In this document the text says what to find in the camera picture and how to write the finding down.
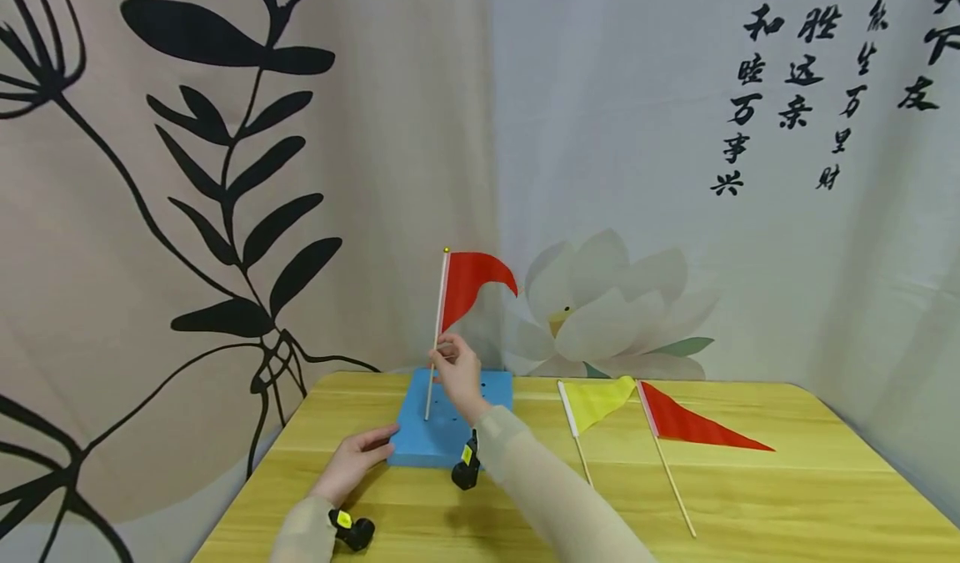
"white backdrop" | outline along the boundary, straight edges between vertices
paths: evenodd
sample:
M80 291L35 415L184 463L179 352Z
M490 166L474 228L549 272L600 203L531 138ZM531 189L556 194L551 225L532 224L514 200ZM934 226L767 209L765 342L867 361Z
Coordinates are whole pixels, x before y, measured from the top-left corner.
M708 379L808 388L956 516L960 52L929 65L924 37L960 24L960 2L882 0L887 27L868 31L877 1L492 0L503 253L523 277L544 249L607 228L630 262L680 249L686 290L719 293L690 334L714 340L693 355ZM783 24L753 41L744 25L764 4ZM830 5L835 38L799 38ZM877 51L859 75L865 43ZM754 53L762 83L741 84ZM804 55L822 81L785 83ZM940 108L898 108L921 75ZM752 118L728 122L751 93ZM807 126L782 128L798 94ZM738 132L750 140L730 164ZM834 164L833 188L817 188ZM734 170L737 196L715 195Z

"beige sleeve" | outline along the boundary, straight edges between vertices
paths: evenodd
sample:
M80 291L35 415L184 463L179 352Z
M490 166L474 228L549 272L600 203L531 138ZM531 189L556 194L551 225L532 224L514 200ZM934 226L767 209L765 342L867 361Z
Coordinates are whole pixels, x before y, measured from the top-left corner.
M503 406L476 424L477 455L527 523L566 563L654 557L618 513Z
M328 517L332 508L321 497L299 501L273 543L270 563L328 563L337 535Z

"blue foam block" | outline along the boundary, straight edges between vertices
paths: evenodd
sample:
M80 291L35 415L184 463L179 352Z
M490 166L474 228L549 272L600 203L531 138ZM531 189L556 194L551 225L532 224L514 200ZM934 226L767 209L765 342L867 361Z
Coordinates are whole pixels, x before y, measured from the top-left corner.
M439 384L433 386L430 421L423 421L430 369L417 369L400 407L400 430L391 438L393 455L387 463L398 467L443 467L460 461L470 426L460 417ZM491 405L513 410L513 375L507 371L480 372L480 390Z

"flagpole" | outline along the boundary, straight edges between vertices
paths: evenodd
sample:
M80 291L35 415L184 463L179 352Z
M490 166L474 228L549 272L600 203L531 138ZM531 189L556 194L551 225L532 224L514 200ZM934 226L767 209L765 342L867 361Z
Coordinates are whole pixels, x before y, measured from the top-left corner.
M659 429L657 428L657 420L654 419L653 412L650 410L650 405L647 404L647 397L643 393L643 382L637 380L637 393L640 397L640 404L643 405L643 413L647 416L647 423L650 424L650 432L654 436L654 444L657 446L657 454L661 457L661 463L663 464L663 469L666 472L666 479L670 480L670 487L673 488L673 495L677 499L677 505L680 505L680 512L683 513L683 520L687 522L687 529L690 530L690 536L694 538L697 537L697 532L693 529L693 521L690 521L690 514L687 513L687 507L683 504L683 499L680 497L680 490L677 488L677 482L673 480L673 473L670 471L670 466L666 464L666 458L663 457L663 449L659 445Z
M567 423L570 425L570 433L573 435L573 442L577 445L577 454L580 455L580 462L583 464L583 473L587 474L587 482L593 488L593 478L590 477L590 468L587 467L587 457L583 456L583 448L580 445L580 431L577 430L577 422L573 418L573 410L570 409L570 401L567 399L567 388L563 387L563 382L557 380L557 390L560 390L560 400L563 401L563 410L567 411Z
M447 292L447 271L450 266L450 248L443 249L443 269L440 273L440 296L437 297L437 323L434 324L433 347L437 348L440 338L440 324L443 321L443 293ZM423 421L430 421L430 403L433 400L433 359L430 359L430 374L427 376L426 409Z

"beige backdrop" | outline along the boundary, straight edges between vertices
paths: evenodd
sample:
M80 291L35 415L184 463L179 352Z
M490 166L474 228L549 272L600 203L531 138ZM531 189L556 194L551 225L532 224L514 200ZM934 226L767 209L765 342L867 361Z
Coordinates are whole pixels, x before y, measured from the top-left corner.
M65 1L49 1L69 71L80 59L80 40ZM234 131L257 71L165 56L126 24L122 1L72 0L88 61L63 97L122 160L184 257L250 298L238 268L220 265L188 217L168 201L176 198L218 219L216 205L198 195L153 125L164 127L213 176L223 147L159 118L146 96L185 113L178 87L186 84L213 102ZM211 9L254 39L266 36L262 0L181 1ZM417 364L429 343L428 303L435 302L442 247L495 251L486 2L302 0L295 8L279 46L327 49L336 61L322 75L263 75L254 115L298 90L313 97L302 112L242 141L230 176L279 139L306 139L282 170L242 198L235 214L242 241L280 204L322 193L323 201L251 270L253 286L265 297L299 249L342 239L329 264L277 319L306 354L352 357L383 371ZM25 3L54 52L43 2ZM0 0L0 18L31 44L14 0ZM7 49L0 52L0 73L30 78ZM2 104L13 110L20 103ZM0 394L82 449L185 361L222 344L255 342L171 330L175 317L223 297L148 233L118 171L56 102L0 122L0 148ZM265 340L276 342L276 331ZM261 359L259 349L242 347L197 362L78 467L78 493L118 527L136 561L188 557L245 476L262 410L259 395L251 394ZM303 362L305 384L334 369L359 368ZM284 374L277 393L266 392L264 441L279 428L277 394L288 418L301 400L292 377ZM68 465L63 448L28 428L0 416L2 442ZM46 472L36 461L0 450L0 492L7 497ZM220 487L202 492L211 485ZM59 489L43 499L0 540L0 559L38 560L63 494ZM19 502L5 501L0 515ZM180 521L163 513L144 518L178 502ZM195 525L184 525L184 516ZM76 527L64 526L49 560L116 558L88 520L68 512L65 523Z

